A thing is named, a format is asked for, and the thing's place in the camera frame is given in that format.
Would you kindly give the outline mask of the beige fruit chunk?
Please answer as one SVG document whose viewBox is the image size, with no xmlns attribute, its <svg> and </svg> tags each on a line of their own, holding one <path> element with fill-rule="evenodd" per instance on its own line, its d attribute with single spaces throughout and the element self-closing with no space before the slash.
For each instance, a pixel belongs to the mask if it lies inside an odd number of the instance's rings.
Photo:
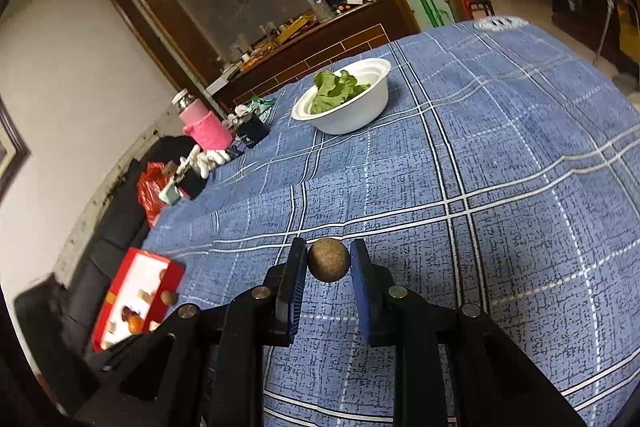
<svg viewBox="0 0 640 427">
<path fill-rule="evenodd" d="M 146 303 L 148 306 L 151 306 L 154 299 L 154 294 L 149 293 L 149 291 L 145 291 L 144 289 L 139 289 L 137 292 L 137 297 L 141 299 L 144 303 Z"/>
</svg>

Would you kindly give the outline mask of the black small box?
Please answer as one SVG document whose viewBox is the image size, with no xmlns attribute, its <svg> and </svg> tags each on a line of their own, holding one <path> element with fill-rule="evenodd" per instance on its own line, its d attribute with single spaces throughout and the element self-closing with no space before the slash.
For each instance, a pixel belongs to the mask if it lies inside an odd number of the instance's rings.
<svg viewBox="0 0 640 427">
<path fill-rule="evenodd" d="M 234 132 L 246 147 L 253 148 L 265 139 L 269 134 L 269 128 L 258 115 L 249 113 L 239 118 Z"/>
</svg>

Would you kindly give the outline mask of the framed wall picture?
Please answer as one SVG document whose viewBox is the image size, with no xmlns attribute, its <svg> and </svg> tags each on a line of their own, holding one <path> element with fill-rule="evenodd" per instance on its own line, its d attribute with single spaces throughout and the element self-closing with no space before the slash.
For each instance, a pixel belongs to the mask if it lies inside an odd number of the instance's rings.
<svg viewBox="0 0 640 427">
<path fill-rule="evenodd" d="M 17 130 L 6 104 L 0 100 L 1 168 L 0 199 L 4 199 L 17 173 L 29 158 L 30 150 Z"/>
</svg>

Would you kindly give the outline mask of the brown round longan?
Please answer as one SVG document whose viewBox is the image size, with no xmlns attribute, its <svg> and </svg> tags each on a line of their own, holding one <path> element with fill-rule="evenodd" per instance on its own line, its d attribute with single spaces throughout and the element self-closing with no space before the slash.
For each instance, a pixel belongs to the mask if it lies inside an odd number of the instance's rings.
<svg viewBox="0 0 640 427">
<path fill-rule="evenodd" d="M 308 253 L 310 273 L 323 283 L 341 280 L 350 268 L 350 256 L 344 244 L 333 237 L 314 242 Z"/>
</svg>

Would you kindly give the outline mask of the black leather sofa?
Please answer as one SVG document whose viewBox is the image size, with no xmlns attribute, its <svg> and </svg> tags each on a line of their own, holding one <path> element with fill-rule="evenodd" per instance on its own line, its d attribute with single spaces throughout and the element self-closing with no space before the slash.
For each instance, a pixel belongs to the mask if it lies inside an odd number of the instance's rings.
<svg viewBox="0 0 640 427">
<path fill-rule="evenodd" d="M 18 325 L 34 358 L 57 357 L 67 349 L 78 357 L 92 350 L 91 335 L 107 289 L 131 247 L 142 245 L 150 227 L 137 199 L 137 183 L 153 162 L 177 164 L 195 141 L 163 136 L 127 170 L 107 193 L 104 213 L 64 284 L 54 274 L 14 299 Z"/>
</svg>

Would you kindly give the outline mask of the small orange in tray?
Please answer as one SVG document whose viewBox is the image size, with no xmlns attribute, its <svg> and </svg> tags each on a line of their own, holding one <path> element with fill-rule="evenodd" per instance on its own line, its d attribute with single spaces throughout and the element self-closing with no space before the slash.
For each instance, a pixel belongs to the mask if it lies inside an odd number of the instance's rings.
<svg viewBox="0 0 640 427">
<path fill-rule="evenodd" d="M 143 331 L 144 320 L 138 314 L 131 314 L 127 319 L 129 332 L 132 335 L 141 334 Z"/>
</svg>

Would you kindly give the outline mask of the white bowl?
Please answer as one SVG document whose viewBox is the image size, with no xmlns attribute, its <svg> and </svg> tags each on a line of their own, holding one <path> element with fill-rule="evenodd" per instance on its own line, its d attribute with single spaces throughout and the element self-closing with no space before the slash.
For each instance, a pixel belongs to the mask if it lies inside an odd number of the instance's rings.
<svg viewBox="0 0 640 427">
<path fill-rule="evenodd" d="M 320 70 L 312 76 L 311 87 L 294 104 L 291 115 L 329 135 L 359 130 L 385 109 L 391 69 L 384 58 L 366 58 L 337 72 Z"/>
</svg>

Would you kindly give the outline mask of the red plastic bag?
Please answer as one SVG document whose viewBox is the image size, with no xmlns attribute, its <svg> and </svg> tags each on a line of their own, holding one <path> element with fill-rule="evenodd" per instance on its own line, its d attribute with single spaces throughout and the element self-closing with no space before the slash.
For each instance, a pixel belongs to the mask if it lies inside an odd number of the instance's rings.
<svg viewBox="0 0 640 427">
<path fill-rule="evenodd" d="M 155 225 L 165 206 L 160 199 L 160 191 L 168 180 L 164 169 L 165 165 L 162 162 L 148 162 L 137 181 L 137 201 L 145 212 L 146 222 L 150 228 Z"/>
</svg>

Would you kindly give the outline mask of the red jujube date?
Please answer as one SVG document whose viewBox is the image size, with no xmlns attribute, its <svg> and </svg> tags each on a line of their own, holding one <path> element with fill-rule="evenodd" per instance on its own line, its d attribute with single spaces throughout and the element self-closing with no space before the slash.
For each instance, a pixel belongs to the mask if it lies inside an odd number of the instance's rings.
<svg viewBox="0 0 640 427">
<path fill-rule="evenodd" d="M 122 321 L 128 322 L 130 317 L 132 317 L 133 315 L 136 315 L 136 312 L 132 311 L 127 306 L 122 307 L 122 312 L 120 312 L 120 317 L 122 318 Z"/>
</svg>

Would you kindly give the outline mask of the green lettuce leaves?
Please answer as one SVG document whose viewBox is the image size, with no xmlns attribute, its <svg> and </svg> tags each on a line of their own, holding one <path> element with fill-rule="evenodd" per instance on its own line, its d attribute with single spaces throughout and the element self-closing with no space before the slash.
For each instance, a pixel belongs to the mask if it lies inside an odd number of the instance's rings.
<svg viewBox="0 0 640 427">
<path fill-rule="evenodd" d="M 342 69 L 338 74 L 330 70 L 322 70 L 314 76 L 314 87 L 317 88 L 317 92 L 308 109 L 311 115 L 326 113 L 345 104 L 367 91 L 370 83 L 360 83 L 346 69 Z"/>
</svg>

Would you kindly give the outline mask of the blue plaid tablecloth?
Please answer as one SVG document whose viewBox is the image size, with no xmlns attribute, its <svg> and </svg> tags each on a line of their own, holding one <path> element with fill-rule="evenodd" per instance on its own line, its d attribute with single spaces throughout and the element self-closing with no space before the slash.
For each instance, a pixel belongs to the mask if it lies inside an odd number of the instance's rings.
<svg viewBox="0 0 640 427">
<path fill-rule="evenodd" d="M 542 29 L 457 24 L 374 50 L 380 117 L 329 136 L 280 89 L 269 134 L 160 214 L 147 251 L 181 262 L 180 297 L 228 303 L 295 237 L 363 239 L 436 305 L 475 303 L 584 421 L 639 382 L 639 114 Z"/>
</svg>

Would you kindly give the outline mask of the red rimmed white tray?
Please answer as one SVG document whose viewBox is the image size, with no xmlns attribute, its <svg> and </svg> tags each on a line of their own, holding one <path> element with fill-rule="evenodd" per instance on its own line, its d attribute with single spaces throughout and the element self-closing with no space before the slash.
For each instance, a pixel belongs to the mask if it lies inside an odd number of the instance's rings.
<svg viewBox="0 0 640 427">
<path fill-rule="evenodd" d="M 160 281 L 158 273 L 163 269 L 166 269 L 166 274 Z M 163 322 L 168 310 L 172 308 L 160 302 L 160 293 L 175 291 L 178 296 L 178 286 L 183 275 L 184 266 L 181 263 L 140 248 L 129 248 L 106 292 L 96 319 L 91 336 L 93 349 L 105 351 L 132 335 L 127 322 L 122 321 L 120 317 L 123 306 L 129 307 L 144 320 L 141 334 L 156 329 Z M 139 289 L 154 294 L 151 306 L 137 297 Z M 107 324 L 110 322 L 119 325 L 118 334 L 111 335 L 107 332 Z"/>
</svg>

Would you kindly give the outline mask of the pink sleeved bottle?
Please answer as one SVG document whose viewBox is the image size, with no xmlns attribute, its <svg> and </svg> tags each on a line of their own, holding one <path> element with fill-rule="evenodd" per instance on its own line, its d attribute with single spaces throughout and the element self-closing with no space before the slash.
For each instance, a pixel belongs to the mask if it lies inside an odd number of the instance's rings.
<svg viewBox="0 0 640 427">
<path fill-rule="evenodd" d="M 202 150 L 225 150 L 233 141 L 231 133 L 205 104 L 183 89 L 171 100 L 183 127 Z"/>
</svg>

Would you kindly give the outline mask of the white gloves pile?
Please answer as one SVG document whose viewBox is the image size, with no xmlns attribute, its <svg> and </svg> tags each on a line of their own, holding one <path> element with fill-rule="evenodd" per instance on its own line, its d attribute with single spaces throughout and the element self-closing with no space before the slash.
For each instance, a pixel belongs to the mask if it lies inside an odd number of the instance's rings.
<svg viewBox="0 0 640 427">
<path fill-rule="evenodd" d="M 209 173 L 230 161 L 231 156 L 226 150 L 202 150 L 198 145 L 194 145 L 186 156 L 186 165 L 202 179 L 206 179 Z"/>
</svg>

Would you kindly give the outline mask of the brown longan by tray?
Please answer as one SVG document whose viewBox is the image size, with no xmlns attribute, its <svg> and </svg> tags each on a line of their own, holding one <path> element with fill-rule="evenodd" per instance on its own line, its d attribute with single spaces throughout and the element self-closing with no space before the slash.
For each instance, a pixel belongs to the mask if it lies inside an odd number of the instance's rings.
<svg viewBox="0 0 640 427">
<path fill-rule="evenodd" d="M 178 301 L 175 291 L 162 291 L 160 293 L 160 302 L 166 307 L 173 307 Z"/>
</svg>

